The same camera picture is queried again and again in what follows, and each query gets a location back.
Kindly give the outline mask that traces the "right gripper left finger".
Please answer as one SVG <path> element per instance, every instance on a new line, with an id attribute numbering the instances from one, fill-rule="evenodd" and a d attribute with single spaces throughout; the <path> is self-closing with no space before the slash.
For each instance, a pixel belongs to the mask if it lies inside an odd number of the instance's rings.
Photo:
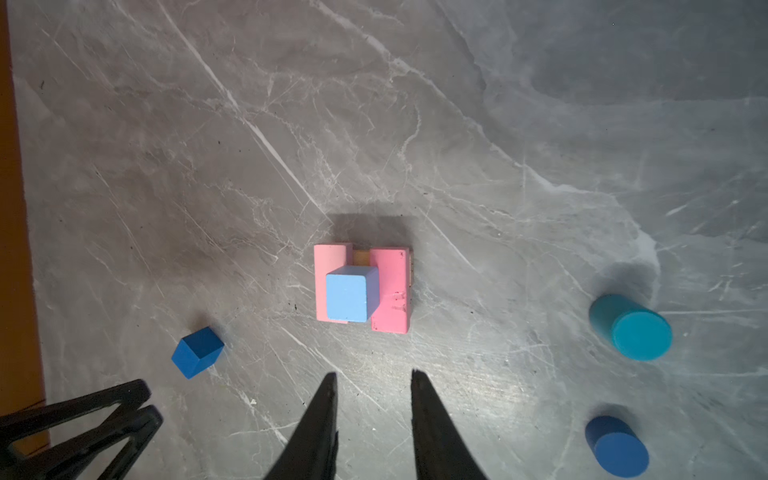
<path id="1" fill-rule="evenodd" d="M 337 393 L 337 374 L 326 374 L 266 480 L 335 478 Z"/>

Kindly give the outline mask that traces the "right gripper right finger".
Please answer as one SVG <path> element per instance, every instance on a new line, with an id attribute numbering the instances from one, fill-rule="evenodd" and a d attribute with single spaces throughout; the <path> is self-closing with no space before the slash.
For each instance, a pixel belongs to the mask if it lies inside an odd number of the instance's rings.
<path id="1" fill-rule="evenodd" d="M 418 479 L 486 479 L 428 375 L 411 375 L 412 432 Z"/>

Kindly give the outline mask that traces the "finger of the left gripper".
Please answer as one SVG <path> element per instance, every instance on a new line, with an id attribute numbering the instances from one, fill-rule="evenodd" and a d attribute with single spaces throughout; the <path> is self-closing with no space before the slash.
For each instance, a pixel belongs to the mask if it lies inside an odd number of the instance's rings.
<path id="1" fill-rule="evenodd" d="M 163 418 L 154 406 L 143 407 L 48 451 L 12 460 L 8 466 L 1 468 L 1 478 L 77 479 L 101 452 L 125 441 L 123 448 L 99 476 L 99 479 L 124 479 L 162 423 Z"/>
<path id="2" fill-rule="evenodd" d="M 144 380 L 133 380 L 75 399 L 24 410 L 1 418 L 1 443 L 12 444 L 54 426 L 116 406 L 106 422 L 137 411 L 150 398 Z"/>

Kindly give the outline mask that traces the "dark pink rectangular block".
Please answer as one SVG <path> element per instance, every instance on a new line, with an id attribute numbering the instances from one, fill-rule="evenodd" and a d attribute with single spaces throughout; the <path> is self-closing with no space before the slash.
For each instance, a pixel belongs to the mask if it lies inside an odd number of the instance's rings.
<path id="1" fill-rule="evenodd" d="M 370 264 L 379 270 L 380 305 L 371 317 L 372 330 L 407 334 L 410 326 L 412 259 L 407 248 L 373 248 Z"/>

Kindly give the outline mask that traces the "light blue cube block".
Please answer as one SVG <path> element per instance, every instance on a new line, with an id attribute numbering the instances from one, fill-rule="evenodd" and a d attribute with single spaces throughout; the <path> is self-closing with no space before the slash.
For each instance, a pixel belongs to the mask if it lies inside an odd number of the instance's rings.
<path id="1" fill-rule="evenodd" d="M 377 267 L 345 265 L 326 275 L 326 313 L 330 320 L 365 323 L 379 304 Z"/>

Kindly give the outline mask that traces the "light pink rectangular block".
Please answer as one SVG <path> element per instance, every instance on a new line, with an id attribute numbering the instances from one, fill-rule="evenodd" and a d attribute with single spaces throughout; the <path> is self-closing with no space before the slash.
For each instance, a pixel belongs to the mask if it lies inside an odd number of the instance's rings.
<path id="1" fill-rule="evenodd" d="M 314 278 L 316 318 L 318 321 L 339 323 L 327 314 L 326 275 L 353 262 L 351 243 L 318 244 L 314 246 Z"/>

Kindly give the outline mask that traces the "plain wood plank block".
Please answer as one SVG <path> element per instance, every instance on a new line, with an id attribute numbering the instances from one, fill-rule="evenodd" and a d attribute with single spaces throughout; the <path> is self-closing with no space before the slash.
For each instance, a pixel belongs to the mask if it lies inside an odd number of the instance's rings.
<path id="1" fill-rule="evenodd" d="M 352 264 L 354 266 L 370 266 L 370 251 L 369 250 L 354 250 L 352 257 Z"/>

